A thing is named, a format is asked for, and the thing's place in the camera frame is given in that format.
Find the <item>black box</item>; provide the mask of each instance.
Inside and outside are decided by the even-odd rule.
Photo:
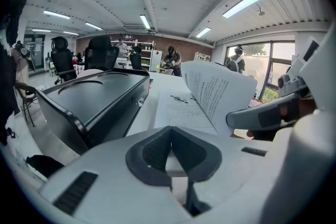
[[[37,98],[54,134],[81,155],[126,136],[149,83],[145,71],[114,68],[37,90]]]

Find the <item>document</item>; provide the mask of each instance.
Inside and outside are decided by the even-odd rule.
[[[170,125],[217,134],[211,121],[191,93],[161,90],[157,107],[155,128]]]
[[[183,126],[230,136],[226,115],[248,107],[258,82],[212,62],[184,62],[181,72],[190,93],[161,90],[155,127]]]

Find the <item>headset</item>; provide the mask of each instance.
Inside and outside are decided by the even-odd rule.
[[[168,58],[172,58],[174,51],[175,51],[175,48],[173,46],[170,46],[168,48]]]
[[[31,70],[35,71],[33,55],[28,49],[26,49],[26,47],[21,43],[20,40],[15,44],[14,49],[20,52],[21,57],[27,60]]]
[[[238,45],[238,47],[235,48],[235,54],[242,54],[242,53],[243,53],[243,48],[240,45]]]

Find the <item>office chair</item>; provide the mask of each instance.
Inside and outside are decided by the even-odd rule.
[[[168,69],[167,71],[164,71],[162,74],[165,74],[165,75],[172,75],[174,72],[173,69]]]
[[[142,70],[141,66],[141,54],[135,52],[130,55],[130,60],[132,64],[132,68],[135,70]]]
[[[118,47],[112,47],[111,37],[94,37],[85,49],[85,67],[87,69],[111,70],[119,54]]]
[[[54,37],[51,39],[51,59],[56,68],[56,75],[60,79],[55,81],[55,85],[63,81],[75,79],[77,77],[72,64],[72,52],[67,49],[68,41],[64,37]]]
[[[25,119],[27,120],[27,114],[26,114],[27,110],[30,121],[32,122],[31,124],[33,125],[33,127],[35,127],[32,117],[30,115],[29,106],[31,103],[33,103],[33,101],[37,100],[36,89],[22,82],[16,82],[15,89],[19,92],[20,97],[22,99],[22,106],[23,106],[23,112],[25,113]]]

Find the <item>ceiling light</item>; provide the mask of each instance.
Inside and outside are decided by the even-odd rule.
[[[95,28],[95,29],[103,30],[103,28],[100,28],[100,27],[98,27],[98,26],[95,26],[95,25],[92,25],[92,24],[89,24],[89,23],[85,23],[85,24],[88,25],[88,26],[91,26],[91,27],[93,27],[93,28]]]
[[[78,36],[77,33],[72,33],[72,32],[66,32],[66,31],[63,31],[64,34],[70,34],[70,35],[75,35],[75,36]]]
[[[65,15],[62,15],[62,14],[54,13],[54,12],[49,12],[47,10],[45,10],[43,13],[44,14],[49,14],[49,15],[54,15],[54,16],[61,17],[61,18],[64,18],[64,19],[70,19],[69,16],[65,16]]]
[[[141,18],[143,24],[145,25],[146,29],[151,29],[151,27],[149,26],[149,23],[147,22],[146,15],[140,15],[140,18]]]
[[[204,34],[208,33],[210,30],[211,30],[211,28],[209,28],[209,27],[205,27],[205,29],[204,29],[202,32],[200,32],[196,37],[197,37],[197,38],[200,38],[200,37],[202,37]]]
[[[232,15],[240,12],[242,9],[248,7],[249,5],[257,2],[258,0],[242,0],[229,9],[226,13],[223,14],[225,18],[230,18]]]
[[[44,30],[44,29],[32,29],[32,31],[37,31],[37,32],[51,32],[51,30]]]

